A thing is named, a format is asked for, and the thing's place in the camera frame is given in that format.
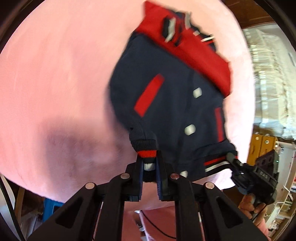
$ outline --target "button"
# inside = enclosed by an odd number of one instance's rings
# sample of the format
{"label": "button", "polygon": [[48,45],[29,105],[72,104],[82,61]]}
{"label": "button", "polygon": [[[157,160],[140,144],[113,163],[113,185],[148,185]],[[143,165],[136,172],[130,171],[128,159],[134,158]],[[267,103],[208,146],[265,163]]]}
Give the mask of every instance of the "button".
{"label": "button", "polygon": [[201,95],[202,95],[202,89],[201,88],[197,88],[197,89],[195,89],[193,91],[193,96],[194,96],[195,99],[200,97]]}
{"label": "button", "polygon": [[195,132],[196,128],[195,125],[189,125],[185,128],[184,132],[187,136],[193,134]]}
{"label": "button", "polygon": [[188,171],[182,171],[180,173],[180,175],[183,176],[183,177],[187,177],[188,176]]}

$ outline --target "pink fabric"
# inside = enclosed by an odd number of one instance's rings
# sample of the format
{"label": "pink fabric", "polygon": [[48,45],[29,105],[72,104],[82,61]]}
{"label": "pink fabric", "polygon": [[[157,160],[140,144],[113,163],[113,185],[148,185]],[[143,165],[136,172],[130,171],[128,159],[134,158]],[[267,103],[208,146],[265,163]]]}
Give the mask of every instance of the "pink fabric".
{"label": "pink fabric", "polygon": [[[149,220],[156,225],[161,231],[169,236],[176,237],[176,224],[175,224],[175,207],[159,208],[154,210],[143,211]],[[147,241],[172,241],[171,238],[166,237],[160,233],[152,224],[140,213],[141,222],[145,228]],[[258,225],[258,228],[270,241],[268,237],[268,229],[265,220]]]}
{"label": "pink fabric", "polygon": [[[108,82],[142,0],[46,0],[18,27],[0,54],[0,172],[41,196],[66,201],[87,182],[108,182],[134,162],[128,133],[116,121]],[[226,131],[245,162],[254,118],[252,63],[241,29],[219,0],[160,0],[192,12],[230,61],[232,94]],[[230,170],[208,180],[233,185]],[[170,205],[144,184],[127,210]]]}

